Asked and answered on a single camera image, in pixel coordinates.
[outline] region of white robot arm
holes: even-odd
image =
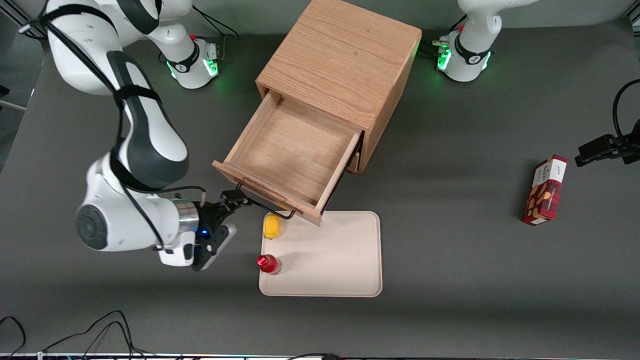
[[[440,46],[438,70],[455,81],[472,81],[487,66],[491,46],[502,30],[498,12],[533,4],[538,0],[458,0],[458,6],[468,20],[461,32],[453,29],[434,41]]]
[[[188,150],[174,130],[143,69],[123,45],[149,37],[167,57],[186,88],[204,86],[216,74],[214,44],[192,40],[175,20],[190,0],[162,7],[153,0],[50,0],[39,22],[47,30],[62,78],[80,91],[112,94],[129,119],[129,132],[87,171],[87,191],[77,212],[77,231],[87,246],[101,251],[152,247],[162,263],[206,269],[236,229],[222,222],[250,205],[240,190],[223,192],[215,204],[164,199],[157,193],[182,179]]]

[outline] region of red bottle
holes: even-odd
[[[260,270],[267,274],[276,275],[282,270],[282,262],[273,255],[260,255],[256,262]]]

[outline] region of green led light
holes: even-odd
[[[484,60],[484,65],[482,65],[482,69],[486,69],[487,64],[489,63],[489,58],[491,57],[491,51],[486,55],[486,59]]]
[[[449,64],[449,59],[451,59],[451,50],[447,49],[438,59],[438,68],[440,70],[445,70]]]
[[[209,75],[211,75],[212,78],[218,75],[218,63],[215,60],[202,59],[202,63],[207,67],[207,71],[209,71]]]
[[[173,69],[171,68],[171,65],[169,65],[169,62],[166,62],[166,66],[169,67],[169,70],[171,71],[171,77],[175,79],[175,74],[173,73]]]

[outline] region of beige tray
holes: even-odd
[[[260,272],[269,296],[376,297],[382,291],[380,218],[372,211],[325,211],[321,227],[282,220],[275,239],[262,237],[262,254],[282,262],[277,275]]]

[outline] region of gray table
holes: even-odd
[[[179,184],[212,196],[230,187],[211,162],[260,103],[253,80],[281,39],[229,39],[221,77],[193,91],[151,42],[127,49],[189,146]],[[202,273],[163,266],[150,250],[86,248],[74,212],[87,167],[113,143],[116,108],[68,86],[47,57],[0,175],[0,315],[23,321],[27,351],[122,309],[137,345],[156,352],[640,357],[640,165],[571,162],[557,220],[519,221],[537,162],[572,158],[612,132],[614,94],[640,76],[630,24],[508,29],[496,47],[471,84],[417,59],[367,171],[344,176],[329,204],[380,215],[384,289],[374,299],[263,296],[259,208],[233,216],[236,239]],[[623,98],[627,131],[638,95]],[[18,343],[0,331],[2,350]],[[97,350],[125,347],[114,331]]]

